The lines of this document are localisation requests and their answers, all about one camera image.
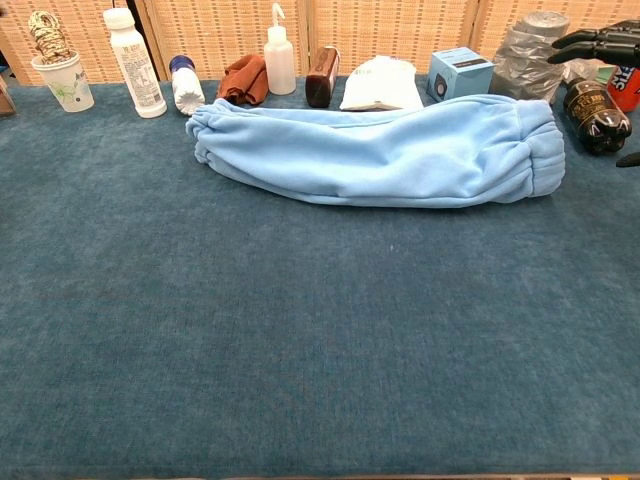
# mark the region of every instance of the brown towel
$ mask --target brown towel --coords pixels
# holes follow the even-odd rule
[[[264,59],[260,55],[245,55],[224,70],[218,97],[240,105],[248,102],[258,105],[267,96],[269,83]]]

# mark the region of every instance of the brown bottle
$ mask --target brown bottle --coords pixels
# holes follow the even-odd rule
[[[580,142],[593,154],[617,152],[631,135],[629,118],[605,85],[577,78],[569,83],[563,105]]]
[[[339,65],[340,54],[334,47],[323,47],[316,52],[315,62],[305,82],[305,94],[310,107],[329,106]]]

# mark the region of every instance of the light blue sweatshirt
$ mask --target light blue sweatshirt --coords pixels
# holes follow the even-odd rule
[[[254,108],[187,122],[216,172],[312,203],[452,208],[552,193],[564,143],[549,105],[472,95],[408,112]]]

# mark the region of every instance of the cup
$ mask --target cup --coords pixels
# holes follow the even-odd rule
[[[43,63],[42,57],[38,56],[31,60],[31,66],[40,72],[65,112],[82,112],[93,107],[93,96],[87,74],[80,63],[80,55],[71,53],[69,60],[52,64]]]

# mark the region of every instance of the small box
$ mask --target small box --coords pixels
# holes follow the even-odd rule
[[[7,85],[0,77],[0,116],[13,115],[14,113],[16,113],[16,107],[9,96]]]
[[[487,93],[493,63],[467,47],[431,54],[427,93],[436,101]]]

